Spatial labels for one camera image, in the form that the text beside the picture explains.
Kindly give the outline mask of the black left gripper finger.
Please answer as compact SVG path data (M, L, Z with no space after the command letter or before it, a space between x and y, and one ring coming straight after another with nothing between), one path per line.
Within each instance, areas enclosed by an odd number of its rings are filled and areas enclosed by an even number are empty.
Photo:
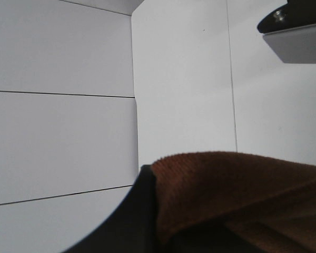
M158 252L156 178L150 165L140 173L122 202L89 235L66 252Z

